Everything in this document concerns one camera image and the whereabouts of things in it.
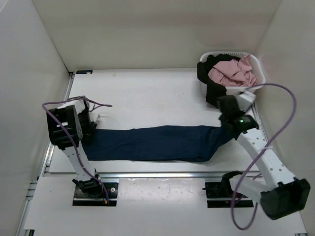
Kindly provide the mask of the dark blue denim trousers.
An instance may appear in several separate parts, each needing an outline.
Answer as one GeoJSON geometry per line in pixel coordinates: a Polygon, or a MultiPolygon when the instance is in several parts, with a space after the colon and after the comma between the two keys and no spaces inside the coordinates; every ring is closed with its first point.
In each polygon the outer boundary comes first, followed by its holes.
{"type": "Polygon", "coordinates": [[[222,127],[159,126],[97,129],[82,146],[90,161],[207,162],[232,136],[222,127]]]}

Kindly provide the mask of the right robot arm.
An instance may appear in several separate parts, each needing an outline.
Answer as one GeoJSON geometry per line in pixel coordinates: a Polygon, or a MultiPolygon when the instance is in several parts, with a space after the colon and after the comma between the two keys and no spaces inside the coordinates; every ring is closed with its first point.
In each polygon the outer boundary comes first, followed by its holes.
{"type": "Polygon", "coordinates": [[[245,149],[265,183],[261,184],[244,172],[233,171],[222,176],[221,191],[226,196],[242,194],[261,205],[265,214],[277,220],[304,209],[310,184],[298,179],[269,148],[256,120],[249,114],[255,95],[243,92],[217,99],[221,126],[245,149]]]}

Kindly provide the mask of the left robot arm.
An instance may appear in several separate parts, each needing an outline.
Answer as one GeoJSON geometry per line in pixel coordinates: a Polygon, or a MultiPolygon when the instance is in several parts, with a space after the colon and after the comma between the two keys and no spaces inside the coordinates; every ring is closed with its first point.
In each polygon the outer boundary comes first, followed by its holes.
{"type": "Polygon", "coordinates": [[[46,112],[51,144],[68,157],[76,172],[72,181],[83,193],[100,196],[103,184],[82,146],[82,141],[90,140],[97,126],[90,119],[89,99],[78,96],[61,102],[47,102],[42,108],[46,112]]]}

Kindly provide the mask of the black garment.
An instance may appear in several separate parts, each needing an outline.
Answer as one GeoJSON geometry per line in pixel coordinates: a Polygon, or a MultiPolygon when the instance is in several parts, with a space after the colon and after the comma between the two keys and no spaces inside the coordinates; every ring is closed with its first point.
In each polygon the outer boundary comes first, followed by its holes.
{"type": "Polygon", "coordinates": [[[205,62],[197,64],[197,78],[206,87],[206,102],[217,108],[217,99],[226,96],[226,88],[223,85],[215,83],[208,75],[210,70],[220,61],[231,61],[235,59],[239,61],[240,57],[231,56],[228,54],[219,54],[218,56],[208,55],[205,62]]]}

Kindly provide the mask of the pink garment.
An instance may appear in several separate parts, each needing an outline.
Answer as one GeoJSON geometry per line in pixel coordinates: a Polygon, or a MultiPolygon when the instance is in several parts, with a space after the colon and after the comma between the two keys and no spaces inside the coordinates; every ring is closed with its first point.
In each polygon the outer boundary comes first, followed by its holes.
{"type": "Polygon", "coordinates": [[[221,60],[209,71],[212,81],[225,87],[251,87],[257,84],[252,73],[251,54],[237,59],[221,60]]]}

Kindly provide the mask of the white laundry basket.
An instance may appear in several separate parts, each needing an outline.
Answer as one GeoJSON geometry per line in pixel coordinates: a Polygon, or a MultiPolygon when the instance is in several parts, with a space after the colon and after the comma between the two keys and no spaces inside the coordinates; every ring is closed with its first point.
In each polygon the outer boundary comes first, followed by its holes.
{"type": "MultiPolygon", "coordinates": [[[[216,57],[219,54],[227,54],[227,55],[241,58],[245,55],[248,55],[249,53],[238,52],[238,51],[210,51],[210,52],[204,53],[200,57],[200,61],[205,62],[209,55],[213,55],[216,57]]],[[[251,54],[251,58],[250,58],[249,63],[252,67],[251,72],[257,77],[257,83],[256,84],[257,85],[264,84],[266,82],[266,78],[263,74],[263,71],[262,71],[262,68],[261,68],[261,65],[260,65],[258,58],[256,56],[254,56],[253,54],[251,54]]],[[[206,97],[207,85],[200,82],[200,88],[201,88],[201,92],[202,92],[203,96],[206,97]]],[[[244,89],[245,89],[245,87],[226,87],[226,90],[227,90],[226,94],[227,95],[234,95],[234,94],[237,94],[238,92],[240,92],[244,89]]]]}

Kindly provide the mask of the dark label sticker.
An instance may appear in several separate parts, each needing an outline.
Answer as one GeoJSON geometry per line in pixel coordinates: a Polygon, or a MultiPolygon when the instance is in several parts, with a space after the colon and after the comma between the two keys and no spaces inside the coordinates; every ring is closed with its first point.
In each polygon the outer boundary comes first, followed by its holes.
{"type": "Polygon", "coordinates": [[[76,74],[92,74],[93,70],[77,70],[76,74]]]}

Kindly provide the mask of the white foam cover board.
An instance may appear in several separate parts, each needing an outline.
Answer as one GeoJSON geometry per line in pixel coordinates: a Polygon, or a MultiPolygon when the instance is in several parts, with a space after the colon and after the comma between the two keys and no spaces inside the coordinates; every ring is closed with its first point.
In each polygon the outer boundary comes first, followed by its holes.
{"type": "Polygon", "coordinates": [[[37,236],[293,236],[305,233],[301,215],[270,220],[258,210],[238,230],[230,209],[208,208],[197,178],[119,181],[116,206],[73,206],[74,186],[61,177],[39,179],[24,228],[37,236]]]}

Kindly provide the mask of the aluminium table frame rail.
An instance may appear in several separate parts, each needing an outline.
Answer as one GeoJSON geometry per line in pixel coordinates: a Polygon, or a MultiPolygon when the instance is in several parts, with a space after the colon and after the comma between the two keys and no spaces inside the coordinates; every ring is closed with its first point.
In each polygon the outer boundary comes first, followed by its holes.
{"type": "MultiPolygon", "coordinates": [[[[101,128],[131,129],[160,125],[217,126],[218,111],[209,107],[192,69],[171,70],[101,70],[91,75],[75,75],[49,101],[85,95],[111,108],[101,108],[101,128]]],[[[48,148],[42,177],[74,176],[69,160],[58,150],[48,148]]],[[[236,142],[230,142],[205,164],[149,163],[111,161],[95,164],[106,180],[128,179],[189,179],[220,178],[225,172],[242,170],[250,157],[236,142]]],[[[24,228],[39,179],[31,184],[17,235],[35,236],[34,230],[24,228]]]]}

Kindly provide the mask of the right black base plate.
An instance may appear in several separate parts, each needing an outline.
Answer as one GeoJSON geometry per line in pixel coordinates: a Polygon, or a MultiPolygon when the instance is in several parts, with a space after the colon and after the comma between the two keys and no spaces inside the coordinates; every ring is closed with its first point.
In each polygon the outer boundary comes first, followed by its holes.
{"type": "MultiPolygon", "coordinates": [[[[220,178],[205,178],[205,186],[202,190],[206,193],[207,208],[230,208],[232,193],[227,193],[222,185],[220,178]]],[[[252,208],[254,203],[248,197],[240,193],[236,195],[235,208],[252,208]]]]}

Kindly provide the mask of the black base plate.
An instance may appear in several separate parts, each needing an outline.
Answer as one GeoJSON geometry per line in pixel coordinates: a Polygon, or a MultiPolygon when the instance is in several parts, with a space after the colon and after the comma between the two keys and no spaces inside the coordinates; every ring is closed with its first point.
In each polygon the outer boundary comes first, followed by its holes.
{"type": "Polygon", "coordinates": [[[89,181],[72,180],[76,187],[73,194],[73,206],[115,207],[119,190],[118,182],[104,182],[102,185],[95,179],[89,181]]]}
{"type": "MultiPolygon", "coordinates": [[[[222,185],[220,178],[205,178],[205,186],[202,190],[206,193],[207,208],[230,208],[232,193],[227,193],[222,185]]],[[[252,208],[254,203],[248,197],[240,193],[236,195],[235,208],[252,208]]]]}

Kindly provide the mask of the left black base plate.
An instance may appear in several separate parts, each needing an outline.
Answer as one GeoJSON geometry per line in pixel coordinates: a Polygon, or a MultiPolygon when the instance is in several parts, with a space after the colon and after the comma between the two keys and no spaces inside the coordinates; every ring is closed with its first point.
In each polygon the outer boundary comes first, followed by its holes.
{"type": "Polygon", "coordinates": [[[104,182],[102,185],[95,179],[89,181],[72,180],[76,187],[73,194],[73,206],[115,207],[119,190],[118,182],[104,182]]]}

